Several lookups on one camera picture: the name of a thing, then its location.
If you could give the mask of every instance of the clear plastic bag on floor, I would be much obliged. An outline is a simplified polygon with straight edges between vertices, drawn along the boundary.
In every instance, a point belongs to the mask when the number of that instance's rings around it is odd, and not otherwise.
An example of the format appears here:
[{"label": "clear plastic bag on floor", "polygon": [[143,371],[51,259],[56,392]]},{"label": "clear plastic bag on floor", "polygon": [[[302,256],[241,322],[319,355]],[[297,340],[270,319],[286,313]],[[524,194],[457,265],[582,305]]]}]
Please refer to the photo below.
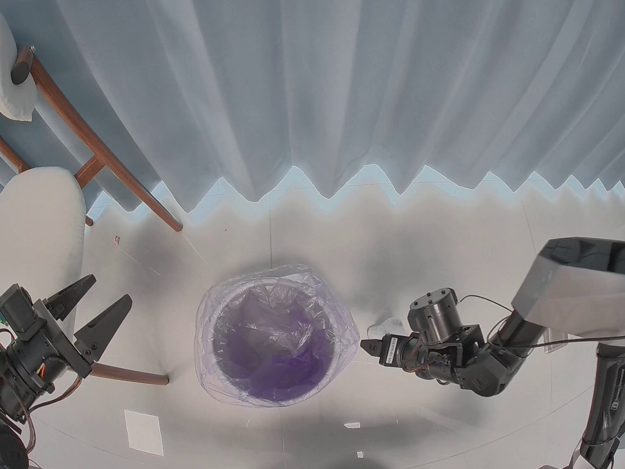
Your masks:
[{"label": "clear plastic bag on floor", "polygon": [[196,317],[195,362],[215,399],[287,406],[321,391],[360,336],[348,309],[309,267],[282,266],[213,286]]}]

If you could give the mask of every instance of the floor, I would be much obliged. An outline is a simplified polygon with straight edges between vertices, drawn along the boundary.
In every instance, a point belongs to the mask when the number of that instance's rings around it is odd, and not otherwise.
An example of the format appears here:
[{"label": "floor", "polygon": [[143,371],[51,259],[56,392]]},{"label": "floor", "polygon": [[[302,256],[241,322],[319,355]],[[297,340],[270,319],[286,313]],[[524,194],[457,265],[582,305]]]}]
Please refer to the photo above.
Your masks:
[{"label": "floor", "polygon": [[[405,320],[415,298],[442,286],[509,305],[547,239],[625,239],[625,190],[574,179],[554,191],[533,175],[517,192],[489,175],[458,188],[426,169],[402,196],[366,167],[331,200],[298,169],[258,203],[220,181],[175,233],[141,207],[103,197],[90,211],[83,273],[98,282],[82,326],[124,293],[133,309],[103,363],[169,373],[167,387],[89,378],[37,418],[33,460],[46,469],[539,468],[567,464],[585,426],[594,345],[537,349],[501,395],[481,398],[383,368],[359,349],[319,395],[287,408],[225,405],[200,387],[194,319],[213,284],[286,263],[306,263],[352,311],[361,336],[387,317]],[[119,245],[114,241],[119,237]],[[487,332],[505,315],[480,300],[459,311]],[[73,380],[67,374],[58,384]],[[124,410],[158,416],[164,456],[129,448]],[[348,429],[345,423],[359,422]],[[625,457],[615,467],[625,467]]]}]

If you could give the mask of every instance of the white square on floor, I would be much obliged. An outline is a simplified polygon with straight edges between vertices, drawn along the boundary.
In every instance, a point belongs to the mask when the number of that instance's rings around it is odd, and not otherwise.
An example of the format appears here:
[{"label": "white square on floor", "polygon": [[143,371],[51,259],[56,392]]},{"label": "white square on floor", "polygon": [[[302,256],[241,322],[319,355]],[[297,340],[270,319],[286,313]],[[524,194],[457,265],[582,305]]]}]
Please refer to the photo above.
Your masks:
[{"label": "white square on floor", "polygon": [[163,455],[158,417],[129,410],[124,410],[124,415],[130,448]]}]

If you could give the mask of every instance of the curtain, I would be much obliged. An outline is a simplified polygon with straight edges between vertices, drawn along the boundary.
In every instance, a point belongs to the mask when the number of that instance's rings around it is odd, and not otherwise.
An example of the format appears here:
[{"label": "curtain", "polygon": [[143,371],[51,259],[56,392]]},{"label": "curtain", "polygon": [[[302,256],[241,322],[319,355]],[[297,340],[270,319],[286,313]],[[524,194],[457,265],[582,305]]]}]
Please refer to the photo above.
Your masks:
[{"label": "curtain", "polygon": [[[0,0],[137,178],[190,211],[223,176],[246,199],[300,167],[332,196],[376,163],[467,188],[533,172],[625,176],[625,0]],[[89,151],[43,99],[0,120],[31,165]],[[0,183],[11,176],[0,166]],[[86,188],[137,199],[103,171]]]}]

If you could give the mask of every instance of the metal cylinder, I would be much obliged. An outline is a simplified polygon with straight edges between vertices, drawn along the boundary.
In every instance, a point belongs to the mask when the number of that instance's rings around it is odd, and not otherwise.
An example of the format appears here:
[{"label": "metal cylinder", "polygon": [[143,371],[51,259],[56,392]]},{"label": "metal cylinder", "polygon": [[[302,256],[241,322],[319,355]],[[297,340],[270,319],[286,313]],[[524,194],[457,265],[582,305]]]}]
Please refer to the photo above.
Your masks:
[{"label": "metal cylinder", "polygon": [[445,342],[463,325],[456,304],[456,292],[452,288],[428,292],[410,304],[410,328],[421,333],[426,346]]}]

